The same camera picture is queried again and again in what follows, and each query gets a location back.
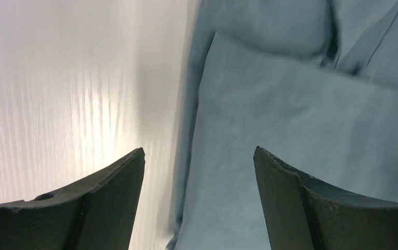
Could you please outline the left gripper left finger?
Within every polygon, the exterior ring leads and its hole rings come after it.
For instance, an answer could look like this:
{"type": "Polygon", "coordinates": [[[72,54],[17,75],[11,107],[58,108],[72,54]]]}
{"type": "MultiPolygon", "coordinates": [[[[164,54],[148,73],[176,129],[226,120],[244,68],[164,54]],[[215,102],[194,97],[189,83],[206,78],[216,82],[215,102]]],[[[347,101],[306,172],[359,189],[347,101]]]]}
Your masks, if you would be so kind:
{"type": "Polygon", "coordinates": [[[0,204],[0,249],[128,249],[144,169],[137,148],[31,201],[0,204]]]}

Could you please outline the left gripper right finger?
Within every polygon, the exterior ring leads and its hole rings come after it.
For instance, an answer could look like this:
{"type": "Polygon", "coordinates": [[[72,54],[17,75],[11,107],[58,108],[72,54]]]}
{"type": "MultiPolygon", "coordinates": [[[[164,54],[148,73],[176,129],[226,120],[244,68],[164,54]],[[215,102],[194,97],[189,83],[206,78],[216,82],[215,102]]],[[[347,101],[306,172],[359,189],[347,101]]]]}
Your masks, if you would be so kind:
{"type": "Polygon", "coordinates": [[[338,188],[261,147],[253,160],[272,249],[398,249],[398,202],[338,188]]]}

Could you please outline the grey-blue t shirt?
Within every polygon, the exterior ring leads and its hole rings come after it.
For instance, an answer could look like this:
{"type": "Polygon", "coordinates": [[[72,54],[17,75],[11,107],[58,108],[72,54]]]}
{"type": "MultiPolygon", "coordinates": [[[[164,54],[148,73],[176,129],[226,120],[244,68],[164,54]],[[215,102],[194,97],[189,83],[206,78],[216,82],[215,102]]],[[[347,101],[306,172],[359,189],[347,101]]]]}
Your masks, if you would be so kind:
{"type": "Polygon", "coordinates": [[[168,249],[269,249],[260,146],[398,201],[398,1],[201,1],[168,249]]]}

